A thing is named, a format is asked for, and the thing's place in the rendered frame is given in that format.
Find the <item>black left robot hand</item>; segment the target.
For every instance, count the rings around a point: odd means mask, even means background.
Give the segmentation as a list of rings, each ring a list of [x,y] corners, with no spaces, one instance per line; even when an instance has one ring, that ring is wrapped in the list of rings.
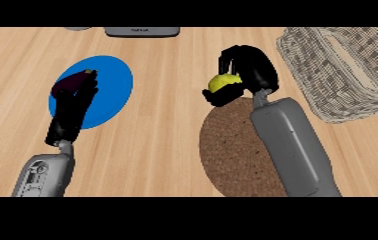
[[[97,93],[97,71],[85,79],[78,91],[57,93],[55,111],[50,122],[45,144],[57,146],[61,140],[73,142],[82,126],[83,116]]]

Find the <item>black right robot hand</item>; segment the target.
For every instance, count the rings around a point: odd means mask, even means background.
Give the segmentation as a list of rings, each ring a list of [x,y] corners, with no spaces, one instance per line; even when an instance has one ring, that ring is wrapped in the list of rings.
[[[261,90],[278,89],[277,73],[264,52],[247,45],[233,45],[221,51],[218,57],[218,74],[233,74],[241,82],[227,84],[213,93],[202,90],[206,102],[221,107],[243,95],[247,90],[255,94]]]

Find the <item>pale wicker basket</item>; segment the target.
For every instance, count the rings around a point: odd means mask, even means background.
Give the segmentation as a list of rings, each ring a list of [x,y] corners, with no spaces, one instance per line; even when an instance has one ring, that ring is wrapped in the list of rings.
[[[275,49],[321,121],[378,115],[378,27],[287,27]]]

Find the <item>brown round cork placemat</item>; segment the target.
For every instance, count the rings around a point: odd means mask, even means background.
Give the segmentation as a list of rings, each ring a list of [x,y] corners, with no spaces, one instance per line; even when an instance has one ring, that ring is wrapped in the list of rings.
[[[213,107],[199,131],[205,175],[225,197],[284,197],[286,192],[249,119],[252,99]]]

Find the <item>dark purple eggplant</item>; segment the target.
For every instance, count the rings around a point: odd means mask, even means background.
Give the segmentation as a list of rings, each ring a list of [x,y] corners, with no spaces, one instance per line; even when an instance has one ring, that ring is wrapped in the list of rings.
[[[57,93],[60,91],[66,91],[67,93],[73,94],[92,73],[94,70],[85,69],[61,78],[51,87],[51,96],[57,97]]]

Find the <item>blue oval plate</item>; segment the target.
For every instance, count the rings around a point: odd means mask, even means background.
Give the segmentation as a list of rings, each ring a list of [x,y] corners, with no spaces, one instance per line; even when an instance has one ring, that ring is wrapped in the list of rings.
[[[82,129],[89,129],[109,121],[120,111],[132,91],[132,74],[128,65],[120,59],[113,56],[97,55],[78,61],[64,70],[55,82],[85,69],[97,71],[97,93],[81,126]],[[51,91],[48,96],[48,111],[52,117],[55,99],[51,96]]]

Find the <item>grey flat appliance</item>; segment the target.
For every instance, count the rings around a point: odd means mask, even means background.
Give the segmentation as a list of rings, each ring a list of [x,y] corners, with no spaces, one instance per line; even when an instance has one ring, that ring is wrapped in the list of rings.
[[[104,33],[110,37],[174,37],[179,33],[178,27],[106,27]]]

